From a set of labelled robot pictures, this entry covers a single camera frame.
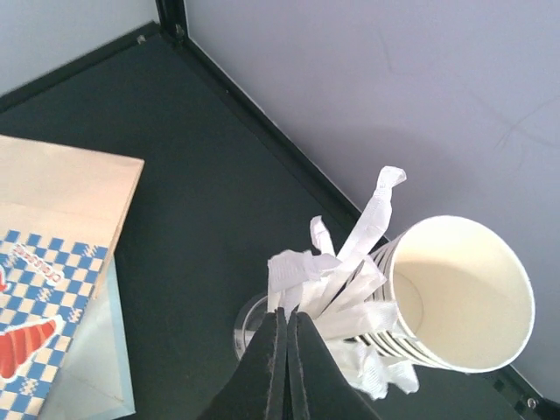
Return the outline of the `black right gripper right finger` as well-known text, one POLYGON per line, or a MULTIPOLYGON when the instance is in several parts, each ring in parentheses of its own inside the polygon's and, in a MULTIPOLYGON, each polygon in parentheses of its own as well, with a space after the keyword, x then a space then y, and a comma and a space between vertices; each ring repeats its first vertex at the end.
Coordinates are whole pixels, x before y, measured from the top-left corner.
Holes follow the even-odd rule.
POLYGON ((287 327, 287 417, 375 420, 378 415, 349 385, 311 318, 293 312, 287 327))

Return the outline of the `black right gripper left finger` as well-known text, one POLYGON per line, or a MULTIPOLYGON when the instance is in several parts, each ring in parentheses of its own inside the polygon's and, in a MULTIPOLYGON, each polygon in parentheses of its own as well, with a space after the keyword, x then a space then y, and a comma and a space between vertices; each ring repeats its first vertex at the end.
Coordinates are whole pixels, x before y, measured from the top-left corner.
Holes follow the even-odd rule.
POLYGON ((282 419, 286 360, 287 324, 279 308, 264 316, 230 380, 199 418, 282 419))

